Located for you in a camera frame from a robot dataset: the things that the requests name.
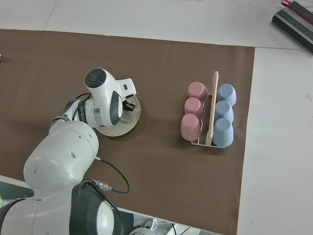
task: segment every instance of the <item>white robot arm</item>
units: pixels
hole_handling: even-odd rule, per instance
[[[112,203],[94,182],[82,180],[98,159],[92,127],[116,125],[136,91],[131,79],[116,81],[103,69],[87,73],[85,85],[93,98],[70,102],[27,159],[24,178],[34,197],[0,209],[1,235],[112,234]]]

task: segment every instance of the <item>brown mat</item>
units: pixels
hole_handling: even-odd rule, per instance
[[[237,231],[254,48],[77,33],[0,30],[0,174],[23,179],[23,165],[67,101],[87,92],[85,74],[104,68],[132,78],[141,104],[130,133],[97,132],[98,156],[129,179],[127,195],[107,193],[117,206],[196,228]],[[187,88],[193,81],[237,91],[234,143],[193,146],[180,136]],[[86,178],[124,189],[120,176],[94,162]]]

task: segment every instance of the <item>wooden handle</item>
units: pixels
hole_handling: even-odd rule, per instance
[[[218,82],[219,82],[219,72],[214,71],[213,80],[212,80],[212,91],[211,91],[212,93],[211,113],[210,113],[209,131],[208,131],[208,137],[210,138],[213,138],[213,124],[214,124],[216,91],[217,91]]]

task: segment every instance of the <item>cup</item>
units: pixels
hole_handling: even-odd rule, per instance
[[[200,137],[201,126],[194,114],[186,114],[180,124],[181,136],[187,141],[195,141]]]
[[[213,143],[218,147],[227,147],[233,143],[234,129],[228,119],[220,118],[213,126]]]
[[[189,98],[185,102],[185,114],[194,114],[197,116],[198,120],[202,120],[204,118],[205,112],[204,107],[200,100],[197,98]]]
[[[201,82],[193,82],[188,87],[188,95],[197,98],[200,102],[205,102],[209,96],[209,91]]]
[[[220,100],[225,100],[230,103],[230,106],[233,107],[237,101],[236,91],[230,84],[221,85],[216,94],[216,102]]]
[[[230,103],[225,100],[220,100],[215,105],[214,122],[220,118],[226,118],[232,123],[234,121],[234,111]]]

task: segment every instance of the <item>table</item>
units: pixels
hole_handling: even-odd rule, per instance
[[[258,47],[238,234],[313,233],[312,56],[270,24],[279,1],[1,0],[0,5],[0,28]],[[97,14],[86,14],[91,11]]]

